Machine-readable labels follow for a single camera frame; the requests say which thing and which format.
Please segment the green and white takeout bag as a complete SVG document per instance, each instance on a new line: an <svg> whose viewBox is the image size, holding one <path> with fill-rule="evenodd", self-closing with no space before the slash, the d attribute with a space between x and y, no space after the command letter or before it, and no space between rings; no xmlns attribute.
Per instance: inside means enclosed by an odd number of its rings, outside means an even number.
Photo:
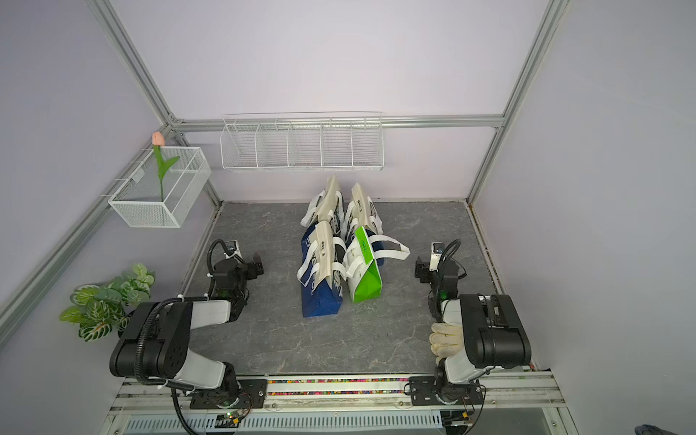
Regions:
<svg viewBox="0 0 696 435"><path fill-rule="evenodd" d="M359 304L381 296L384 282L380 271L380 260L404 261L411 250L393 237L373 234L365 227L353 232L348 246L344 266L352 302Z"/></svg>

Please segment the blue beige takeout bag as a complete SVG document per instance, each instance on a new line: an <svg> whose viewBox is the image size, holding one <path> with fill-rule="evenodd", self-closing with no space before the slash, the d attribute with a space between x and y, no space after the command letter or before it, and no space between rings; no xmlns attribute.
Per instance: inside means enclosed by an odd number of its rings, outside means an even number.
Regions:
<svg viewBox="0 0 696 435"><path fill-rule="evenodd" d="M301 240L302 264L297 270L304 318L337 315L346 271L344 241L327 221L312 224Z"/></svg>

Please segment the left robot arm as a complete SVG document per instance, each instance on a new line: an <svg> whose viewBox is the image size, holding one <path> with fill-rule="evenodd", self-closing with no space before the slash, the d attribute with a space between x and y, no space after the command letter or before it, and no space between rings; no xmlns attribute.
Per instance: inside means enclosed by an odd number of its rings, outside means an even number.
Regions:
<svg viewBox="0 0 696 435"><path fill-rule="evenodd" d="M261 256L244 259L237 241L216 239L206 265L210 287L201 297L178 295L135 309L112 352L110 372L190 395L194 409L259 409L266 381L240 380L230 362L191 350L190 337L194 330L239 320L248 305L248 283L264 273Z"/></svg>

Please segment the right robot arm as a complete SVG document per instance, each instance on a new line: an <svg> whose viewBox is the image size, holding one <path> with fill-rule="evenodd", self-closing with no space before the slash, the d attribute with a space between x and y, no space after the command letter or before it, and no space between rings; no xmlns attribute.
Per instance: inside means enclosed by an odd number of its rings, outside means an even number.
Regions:
<svg viewBox="0 0 696 435"><path fill-rule="evenodd" d="M404 387L416 406L482 405L484 377L531 363L531 345L511 297L459 292L467 277L455 258L460 245L459 239L434 242L430 259L415 263L414 276L430 286L436 357L433 375L413 376Z"/></svg>

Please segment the back right blue beige bag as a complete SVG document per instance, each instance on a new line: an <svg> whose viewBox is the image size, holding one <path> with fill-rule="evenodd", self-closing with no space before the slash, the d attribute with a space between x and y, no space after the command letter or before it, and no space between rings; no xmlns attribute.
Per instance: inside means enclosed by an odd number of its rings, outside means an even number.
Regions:
<svg viewBox="0 0 696 435"><path fill-rule="evenodd" d="M344 240L358 227L365 227L373 233L382 235L382 220L376 210L372 198L366 194L360 183L356 183L351 190L352 198L344 213L342 236Z"/></svg>

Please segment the back left blue beige bag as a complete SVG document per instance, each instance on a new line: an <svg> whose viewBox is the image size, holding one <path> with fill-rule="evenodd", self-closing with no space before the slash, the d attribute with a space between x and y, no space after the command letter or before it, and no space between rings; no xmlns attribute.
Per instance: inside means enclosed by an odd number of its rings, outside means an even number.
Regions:
<svg viewBox="0 0 696 435"><path fill-rule="evenodd" d="M326 187L310 200L300 225L309 228L321 221L328 222L335 235L341 232L341 226L344 223L344 198L335 175L329 177Z"/></svg>

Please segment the beige work glove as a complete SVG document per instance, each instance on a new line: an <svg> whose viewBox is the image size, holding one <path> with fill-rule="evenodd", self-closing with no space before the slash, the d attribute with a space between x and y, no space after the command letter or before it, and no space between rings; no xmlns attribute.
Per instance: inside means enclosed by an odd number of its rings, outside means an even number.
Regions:
<svg viewBox="0 0 696 435"><path fill-rule="evenodd" d="M464 348L461 326L446 323L434 323L429 337L431 352L436 357L436 363L452 357Z"/></svg>

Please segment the potted green leafy plant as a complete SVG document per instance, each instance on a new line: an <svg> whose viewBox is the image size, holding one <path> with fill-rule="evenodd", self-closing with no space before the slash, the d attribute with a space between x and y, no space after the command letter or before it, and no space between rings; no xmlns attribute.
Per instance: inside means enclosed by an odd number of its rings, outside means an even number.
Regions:
<svg viewBox="0 0 696 435"><path fill-rule="evenodd" d="M76 326L78 337L87 343L123 333L134 310L150 300L155 283L155 272L136 263L105 284L76 288L59 321Z"/></svg>

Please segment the artificial pink tulip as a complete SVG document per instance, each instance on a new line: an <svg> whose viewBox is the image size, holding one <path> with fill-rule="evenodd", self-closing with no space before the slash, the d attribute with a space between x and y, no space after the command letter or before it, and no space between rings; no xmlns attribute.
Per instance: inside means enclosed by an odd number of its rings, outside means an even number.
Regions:
<svg viewBox="0 0 696 435"><path fill-rule="evenodd" d="M159 180L159 193L161 194L161 202L165 201L164 179L167 172L179 161L179 156L174 156L170 159L165 159L162 154L162 148L166 146L166 141L161 132L152 134L153 155L157 162L157 176Z"/></svg>

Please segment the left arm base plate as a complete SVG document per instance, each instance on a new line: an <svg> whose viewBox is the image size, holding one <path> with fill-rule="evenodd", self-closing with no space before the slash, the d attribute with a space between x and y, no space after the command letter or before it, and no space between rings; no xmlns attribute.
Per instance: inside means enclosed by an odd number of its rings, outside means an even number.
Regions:
<svg viewBox="0 0 696 435"><path fill-rule="evenodd" d="M223 389L202 390L190 395L192 410L260 409L268 393L268 380L248 378L237 381L230 393Z"/></svg>

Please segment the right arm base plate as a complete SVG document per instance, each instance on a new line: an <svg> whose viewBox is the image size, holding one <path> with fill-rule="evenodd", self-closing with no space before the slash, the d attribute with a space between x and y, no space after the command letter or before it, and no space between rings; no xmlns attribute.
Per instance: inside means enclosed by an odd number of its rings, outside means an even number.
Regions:
<svg viewBox="0 0 696 435"><path fill-rule="evenodd" d="M480 405L484 402L482 385L451 384L434 375L410 377L403 392L415 406Z"/></svg>

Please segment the aluminium frame rail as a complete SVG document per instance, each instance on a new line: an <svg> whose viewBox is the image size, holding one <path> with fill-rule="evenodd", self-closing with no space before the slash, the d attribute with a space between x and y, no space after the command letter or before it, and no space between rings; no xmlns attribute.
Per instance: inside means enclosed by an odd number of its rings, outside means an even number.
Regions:
<svg viewBox="0 0 696 435"><path fill-rule="evenodd" d="M343 127L348 125L366 126L379 124L383 129L418 129L418 128L493 128L499 129L506 123L499 114L456 114L456 115L418 115L418 116L384 116L379 112L348 112L310 114L276 114L262 117L260 115L229 115L221 119L177 120L172 129L177 132L222 132L225 127L241 128L252 126L272 130L281 127L319 126Z"/></svg>

